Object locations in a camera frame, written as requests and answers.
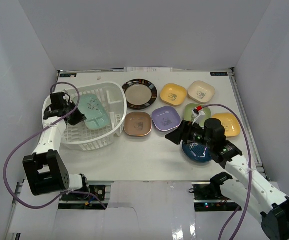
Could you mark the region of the teal rectangular divided plate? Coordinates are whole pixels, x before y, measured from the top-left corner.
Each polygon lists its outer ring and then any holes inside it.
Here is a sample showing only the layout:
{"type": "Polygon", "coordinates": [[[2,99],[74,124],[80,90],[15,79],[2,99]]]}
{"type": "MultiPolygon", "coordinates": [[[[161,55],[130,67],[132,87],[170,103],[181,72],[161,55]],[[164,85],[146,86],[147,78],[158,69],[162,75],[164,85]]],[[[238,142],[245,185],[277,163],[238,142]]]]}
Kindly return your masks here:
{"type": "Polygon", "coordinates": [[[95,94],[80,95],[78,109],[86,116],[84,123],[89,130],[99,130],[111,123],[106,109],[95,94]]]}

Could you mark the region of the dark blue shell plate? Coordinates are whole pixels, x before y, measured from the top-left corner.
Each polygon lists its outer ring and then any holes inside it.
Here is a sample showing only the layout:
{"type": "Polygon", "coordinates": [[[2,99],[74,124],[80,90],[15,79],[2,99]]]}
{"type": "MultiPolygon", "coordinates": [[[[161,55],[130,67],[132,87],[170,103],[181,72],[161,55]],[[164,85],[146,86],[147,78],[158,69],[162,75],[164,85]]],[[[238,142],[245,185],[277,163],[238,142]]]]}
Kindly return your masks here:
{"type": "Polygon", "coordinates": [[[196,163],[208,163],[212,161],[210,149],[202,144],[195,142],[182,143],[182,150],[184,154],[196,163]]]}

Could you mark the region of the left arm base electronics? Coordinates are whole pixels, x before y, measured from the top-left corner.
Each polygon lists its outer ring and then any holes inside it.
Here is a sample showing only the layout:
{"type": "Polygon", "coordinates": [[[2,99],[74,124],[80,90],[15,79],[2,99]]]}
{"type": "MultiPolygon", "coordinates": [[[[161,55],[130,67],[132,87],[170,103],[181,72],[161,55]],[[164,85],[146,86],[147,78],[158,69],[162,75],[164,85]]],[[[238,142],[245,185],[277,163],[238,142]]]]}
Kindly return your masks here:
{"type": "Polygon", "coordinates": [[[59,201],[59,210],[106,210],[109,199],[106,185],[89,185],[80,190],[64,194],[59,201]]]}

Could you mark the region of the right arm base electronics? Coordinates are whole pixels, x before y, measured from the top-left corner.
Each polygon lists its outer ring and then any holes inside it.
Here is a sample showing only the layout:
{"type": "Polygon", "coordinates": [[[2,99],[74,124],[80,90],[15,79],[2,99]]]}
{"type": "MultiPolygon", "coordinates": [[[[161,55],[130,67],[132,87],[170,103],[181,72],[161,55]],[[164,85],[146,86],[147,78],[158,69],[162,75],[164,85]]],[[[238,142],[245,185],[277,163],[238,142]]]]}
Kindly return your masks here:
{"type": "Polygon", "coordinates": [[[233,212],[239,205],[229,198],[218,194],[210,182],[196,182],[188,190],[193,195],[194,210],[199,212],[233,212]]]}

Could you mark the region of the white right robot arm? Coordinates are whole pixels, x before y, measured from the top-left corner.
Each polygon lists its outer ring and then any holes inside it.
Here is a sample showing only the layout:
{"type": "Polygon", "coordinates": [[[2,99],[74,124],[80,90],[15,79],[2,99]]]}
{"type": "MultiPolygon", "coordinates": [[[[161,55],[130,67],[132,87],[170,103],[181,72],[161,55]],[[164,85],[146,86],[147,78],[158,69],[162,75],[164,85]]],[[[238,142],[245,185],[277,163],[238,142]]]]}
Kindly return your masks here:
{"type": "Polygon", "coordinates": [[[212,159],[224,169],[210,179],[211,195],[237,203],[260,223],[270,240],[289,239],[289,196],[248,166],[242,151],[226,139],[220,120],[210,118],[204,127],[182,121],[165,138],[176,145],[197,143],[207,147],[212,159]]]}

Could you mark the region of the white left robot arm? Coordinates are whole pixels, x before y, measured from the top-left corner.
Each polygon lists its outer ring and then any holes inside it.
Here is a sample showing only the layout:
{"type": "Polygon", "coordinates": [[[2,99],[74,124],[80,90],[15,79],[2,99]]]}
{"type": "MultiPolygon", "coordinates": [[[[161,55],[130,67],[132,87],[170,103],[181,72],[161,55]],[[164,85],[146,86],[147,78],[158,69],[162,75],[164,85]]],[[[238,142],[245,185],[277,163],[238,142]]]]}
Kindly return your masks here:
{"type": "Polygon", "coordinates": [[[68,125],[77,125],[86,117],[65,92],[52,93],[42,123],[48,129],[42,132],[32,155],[23,158],[23,167],[34,196],[72,191],[80,200],[90,195],[84,174],[69,174],[60,154],[62,137],[68,125]]]}

